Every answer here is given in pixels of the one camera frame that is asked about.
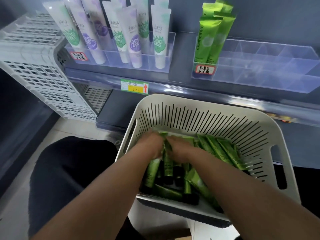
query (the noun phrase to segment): stacked plastic crate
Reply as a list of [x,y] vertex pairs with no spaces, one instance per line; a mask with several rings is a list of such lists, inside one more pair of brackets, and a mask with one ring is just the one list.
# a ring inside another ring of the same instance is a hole
[[60,116],[95,121],[110,90],[67,79],[63,64],[72,58],[66,43],[50,15],[23,15],[0,31],[0,68]]

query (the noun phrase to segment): gray shelf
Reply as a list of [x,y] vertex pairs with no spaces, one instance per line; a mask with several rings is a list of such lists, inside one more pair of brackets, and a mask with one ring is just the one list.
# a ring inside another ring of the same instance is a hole
[[169,73],[99,65],[66,64],[73,82],[120,90],[120,79],[149,82],[149,93],[165,93],[190,99],[242,106],[320,127],[320,88],[309,94],[191,78],[196,33],[178,32]]

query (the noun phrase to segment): white plastic crate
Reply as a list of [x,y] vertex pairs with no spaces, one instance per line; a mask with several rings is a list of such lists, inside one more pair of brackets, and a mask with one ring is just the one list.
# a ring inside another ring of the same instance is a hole
[[[116,160],[130,150],[148,130],[187,136],[210,134],[226,138],[238,146],[242,161],[252,177],[279,190],[270,152],[271,147],[277,145],[287,181],[287,188],[281,191],[301,203],[282,132],[273,119],[260,111],[163,94],[149,95],[137,105]],[[137,198],[229,220],[202,199],[198,206],[193,206],[142,193]]]
[[[64,63],[72,59],[64,49],[66,43],[49,14],[23,15],[0,31],[0,68],[62,117],[95,121],[109,90],[97,95],[87,85],[77,90],[63,72]],[[90,99],[101,97],[93,100],[97,110],[85,97],[88,89]]]

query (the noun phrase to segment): white cosmetic tube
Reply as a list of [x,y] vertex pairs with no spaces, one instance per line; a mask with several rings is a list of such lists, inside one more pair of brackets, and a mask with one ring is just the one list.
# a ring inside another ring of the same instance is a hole
[[86,15],[83,7],[71,5],[71,12],[74,16],[75,21],[78,24],[80,32],[90,50],[92,57],[97,64],[103,64],[106,62],[106,56],[101,50],[101,45],[99,44],[98,37],[95,30],[93,30],[92,25]]
[[161,8],[169,8],[169,0],[154,0],[154,5]]
[[97,30],[101,45],[105,50],[112,48],[112,40],[108,31],[108,26],[99,0],[82,0],[85,5],[86,11],[89,13],[91,21]]
[[127,48],[130,60],[134,68],[142,67],[141,46],[139,40],[139,28],[137,22],[137,7],[129,6],[116,10],[118,20],[124,38],[127,41]]
[[66,39],[69,41],[73,48],[86,47],[85,43],[80,38],[77,28],[72,21],[66,5],[63,1],[47,1],[42,3],[45,9],[49,12],[50,16],[54,19],[58,27],[61,29]]
[[166,66],[171,9],[151,5],[155,67]]
[[127,6],[126,0],[110,0],[117,7],[120,5],[121,8],[125,8]]
[[148,54],[150,46],[149,36],[149,0],[130,0],[131,5],[137,7],[137,21],[139,26],[139,39],[141,53]]
[[126,40],[123,36],[119,20],[115,12],[115,10],[117,8],[121,8],[121,6],[119,4],[114,4],[110,1],[103,1],[102,5],[104,7],[104,10],[106,11],[106,16],[109,20],[109,24],[113,33],[113,38],[115,40],[115,44],[117,45],[121,61],[122,63],[127,64],[129,63],[130,58],[127,55],[128,49],[126,46]]

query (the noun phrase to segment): red-bordered label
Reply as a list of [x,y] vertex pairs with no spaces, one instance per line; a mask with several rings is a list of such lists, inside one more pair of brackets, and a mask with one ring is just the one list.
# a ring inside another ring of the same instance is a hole
[[83,61],[88,60],[88,58],[86,57],[86,54],[83,52],[71,51],[70,54],[74,60],[83,60]]
[[196,73],[202,73],[207,75],[212,75],[216,71],[216,66],[210,66],[210,65],[197,65],[195,68]]

